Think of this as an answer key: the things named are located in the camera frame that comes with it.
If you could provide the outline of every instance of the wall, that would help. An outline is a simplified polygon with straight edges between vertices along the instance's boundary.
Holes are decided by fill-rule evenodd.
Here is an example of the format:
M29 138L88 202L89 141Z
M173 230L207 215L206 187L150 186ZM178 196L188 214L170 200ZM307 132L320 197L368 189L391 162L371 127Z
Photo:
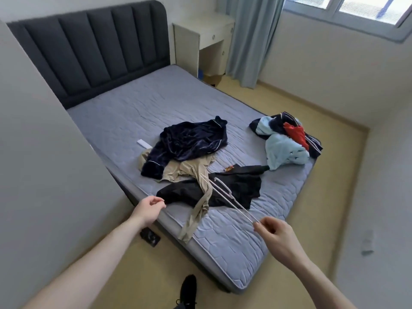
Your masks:
M396 44L284 11L260 80L365 126L412 92L412 36Z
M0 308L22 306L131 211L0 21Z
M95 9L141 0L0 0L0 19L5 22L53 14ZM202 12L213 12L216 0L159 0L167 12L171 62L176 62L172 22Z
M335 280L359 309L411 307L411 117L409 97L368 137ZM375 252L363 257L368 229Z

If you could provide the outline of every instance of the white desk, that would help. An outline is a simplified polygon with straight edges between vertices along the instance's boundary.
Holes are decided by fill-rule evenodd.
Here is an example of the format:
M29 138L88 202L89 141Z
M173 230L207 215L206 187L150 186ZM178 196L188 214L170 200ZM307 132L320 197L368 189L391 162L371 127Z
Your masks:
M234 28L228 15L211 13L173 23L176 64L197 77L223 75Z

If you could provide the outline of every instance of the window frame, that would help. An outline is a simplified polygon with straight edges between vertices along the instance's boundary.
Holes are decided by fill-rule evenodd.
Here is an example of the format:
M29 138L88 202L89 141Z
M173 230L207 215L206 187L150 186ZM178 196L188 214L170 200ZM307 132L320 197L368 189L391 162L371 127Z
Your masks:
M344 0L330 0L326 9L286 0L284 10L333 25L402 43L412 32L412 5L396 25L339 12Z

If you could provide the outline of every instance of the foot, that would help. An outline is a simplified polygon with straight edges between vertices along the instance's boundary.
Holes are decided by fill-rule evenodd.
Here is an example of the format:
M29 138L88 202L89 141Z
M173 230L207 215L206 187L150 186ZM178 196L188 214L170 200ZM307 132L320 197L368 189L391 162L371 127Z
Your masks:
M197 283L196 277L191 274L186 276L180 288L180 303L185 305L186 309L194 309L196 304Z

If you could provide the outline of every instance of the red clothing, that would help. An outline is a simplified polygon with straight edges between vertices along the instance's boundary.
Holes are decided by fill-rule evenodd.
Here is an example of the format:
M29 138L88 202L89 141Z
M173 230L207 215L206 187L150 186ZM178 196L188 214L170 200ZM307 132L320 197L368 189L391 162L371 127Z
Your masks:
M302 126L294 127L291 124L285 122L283 124L286 134L296 143L302 145L307 151L309 150L309 145L306 143L305 130Z

